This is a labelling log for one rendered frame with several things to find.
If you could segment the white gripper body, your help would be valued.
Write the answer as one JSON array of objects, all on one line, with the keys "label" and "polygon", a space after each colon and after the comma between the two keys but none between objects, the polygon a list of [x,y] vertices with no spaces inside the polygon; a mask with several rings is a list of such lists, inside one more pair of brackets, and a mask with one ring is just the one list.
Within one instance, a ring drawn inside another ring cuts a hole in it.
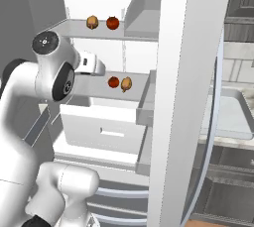
[{"label": "white gripper body", "polygon": [[105,74],[104,63],[95,55],[92,55],[90,61],[90,73],[94,76],[103,76]]}]

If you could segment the red tomato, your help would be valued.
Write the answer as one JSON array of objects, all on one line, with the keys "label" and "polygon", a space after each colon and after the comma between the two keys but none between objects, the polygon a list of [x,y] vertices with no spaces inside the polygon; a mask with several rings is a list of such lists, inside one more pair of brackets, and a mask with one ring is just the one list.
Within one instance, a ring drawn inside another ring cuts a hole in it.
[{"label": "red tomato", "polygon": [[108,79],[108,85],[111,87],[111,88],[116,88],[119,86],[119,79],[116,77],[116,76],[111,76],[109,79]]},{"label": "red tomato", "polygon": [[106,26],[109,30],[116,30],[119,27],[119,20],[115,16],[109,17]]}]

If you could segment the brown chicken drumstick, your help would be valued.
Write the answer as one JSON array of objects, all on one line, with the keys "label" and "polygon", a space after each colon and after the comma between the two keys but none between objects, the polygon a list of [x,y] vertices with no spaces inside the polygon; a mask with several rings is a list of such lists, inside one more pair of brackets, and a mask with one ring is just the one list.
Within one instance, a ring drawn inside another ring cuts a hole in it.
[{"label": "brown chicken drumstick", "polygon": [[86,27],[89,28],[90,30],[96,29],[98,27],[98,19],[96,16],[92,15],[89,16],[86,20]]},{"label": "brown chicken drumstick", "polygon": [[121,82],[121,89],[123,92],[125,92],[126,90],[129,90],[131,87],[132,87],[132,79],[129,76],[127,76]]}]

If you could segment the grey fridge shelf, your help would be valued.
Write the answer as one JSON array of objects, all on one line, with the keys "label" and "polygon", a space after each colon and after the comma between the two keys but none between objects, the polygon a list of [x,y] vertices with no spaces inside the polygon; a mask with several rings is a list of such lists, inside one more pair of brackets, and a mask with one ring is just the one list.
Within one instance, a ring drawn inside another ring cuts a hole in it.
[{"label": "grey fridge shelf", "polygon": [[[111,88],[108,85],[108,80],[112,76],[117,77],[119,81],[129,76],[132,80],[132,87],[126,92],[122,92],[121,86]],[[72,93],[75,96],[140,101],[146,85],[154,83],[155,79],[156,72],[154,70],[151,70],[149,73],[107,71],[104,76],[81,74],[75,77]]]},{"label": "grey fridge shelf", "polygon": [[66,38],[78,39],[156,42],[159,38],[158,33],[127,31],[123,21],[116,30],[109,30],[106,21],[100,20],[98,27],[91,30],[85,20],[66,19],[50,27],[50,30]]}]

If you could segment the white fridge drawer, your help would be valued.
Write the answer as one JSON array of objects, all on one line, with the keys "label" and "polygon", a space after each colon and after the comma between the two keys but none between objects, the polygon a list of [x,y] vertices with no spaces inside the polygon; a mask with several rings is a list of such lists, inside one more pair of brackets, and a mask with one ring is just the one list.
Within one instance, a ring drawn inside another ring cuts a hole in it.
[{"label": "white fridge drawer", "polygon": [[90,98],[89,106],[60,107],[66,141],[72,146],[139,154],[146,127],[136,124],[134,101]]}]

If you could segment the grey door bin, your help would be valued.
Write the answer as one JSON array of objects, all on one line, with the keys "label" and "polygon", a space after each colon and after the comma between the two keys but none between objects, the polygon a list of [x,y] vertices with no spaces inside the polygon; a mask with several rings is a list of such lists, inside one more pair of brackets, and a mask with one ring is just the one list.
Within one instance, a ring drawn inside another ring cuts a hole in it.
[{"label": "grey door bin", "polygon": [[136,164],[135,172],[137,174],[145,176],[150,175],[150,165],[152,156],[152,137],[153,137],[153,128],[147,127]]},{"label": "grey door bin", "polygon": [[156,72],[151,70],[146,81],[141,99],[136,109],[136,124],[153,126],[155,108]]}]

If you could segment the grey curved door compartment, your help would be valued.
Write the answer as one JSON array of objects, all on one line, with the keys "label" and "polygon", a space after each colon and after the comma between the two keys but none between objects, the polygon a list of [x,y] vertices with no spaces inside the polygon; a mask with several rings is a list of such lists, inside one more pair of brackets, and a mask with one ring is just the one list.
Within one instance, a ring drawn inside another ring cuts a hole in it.
[{"label": "grey curved door compartment", "polygon": [[124,20],[124,36],[156,41],[160,14],[161,0],[132,0]]}]

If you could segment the white fridge door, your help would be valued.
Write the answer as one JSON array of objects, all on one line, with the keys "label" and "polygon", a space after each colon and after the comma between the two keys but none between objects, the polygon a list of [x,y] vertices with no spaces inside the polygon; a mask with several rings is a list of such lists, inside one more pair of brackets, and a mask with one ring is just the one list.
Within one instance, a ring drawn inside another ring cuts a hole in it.
[{"label": "white fridge door", "polygon": [[228,0],[162,0],[147,227],[180,227]]}]

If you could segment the white freezer drawer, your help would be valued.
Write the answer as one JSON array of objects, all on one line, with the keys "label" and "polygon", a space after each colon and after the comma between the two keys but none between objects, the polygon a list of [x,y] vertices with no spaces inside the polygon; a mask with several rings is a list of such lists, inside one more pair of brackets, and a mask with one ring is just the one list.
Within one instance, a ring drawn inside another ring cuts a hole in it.
[{"label": "white freezer drawer", "polygon": [[104,176],[97,192],[87,201],[102,227],[146,227],[148,196],[147,177]]}]

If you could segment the steel sink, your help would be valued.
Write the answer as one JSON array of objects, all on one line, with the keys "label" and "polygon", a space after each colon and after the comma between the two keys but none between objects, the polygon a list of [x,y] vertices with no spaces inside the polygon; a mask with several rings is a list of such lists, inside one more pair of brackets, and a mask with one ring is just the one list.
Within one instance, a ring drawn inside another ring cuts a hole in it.
[{"label": "steel sink", "polygon": [[215,138],[243,141],[254,138],[254,116],[238,89],[223,87],[221,90]]}]

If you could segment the grey base cabinets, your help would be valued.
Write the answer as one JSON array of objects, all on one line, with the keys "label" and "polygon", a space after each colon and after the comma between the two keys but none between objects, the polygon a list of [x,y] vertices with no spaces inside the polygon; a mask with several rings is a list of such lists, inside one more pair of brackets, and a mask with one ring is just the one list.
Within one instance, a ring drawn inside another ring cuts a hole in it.
[{"label": "grey base cabinets", "polygon": [[190,218],[228,227],[254,227],[254,151],[213,147]]}]

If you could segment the grey wall cabinets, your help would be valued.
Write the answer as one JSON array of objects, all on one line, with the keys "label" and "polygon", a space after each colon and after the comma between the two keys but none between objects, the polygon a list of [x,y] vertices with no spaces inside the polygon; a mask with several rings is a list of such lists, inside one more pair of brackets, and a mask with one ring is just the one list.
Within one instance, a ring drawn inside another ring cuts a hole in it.
[{"label": "grey wall cabinets", "polygon": [[229,0],[224,21],[227,42],[254,43],[254,0]]}]

